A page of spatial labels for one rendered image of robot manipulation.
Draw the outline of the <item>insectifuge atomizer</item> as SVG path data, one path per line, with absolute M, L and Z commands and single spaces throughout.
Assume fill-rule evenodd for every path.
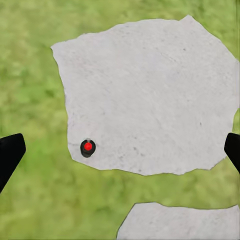
M 87 138 L 80 145 L 81 155 L 85 158 L 91 157 L 96 151 L 96 144 L 91 138 Z

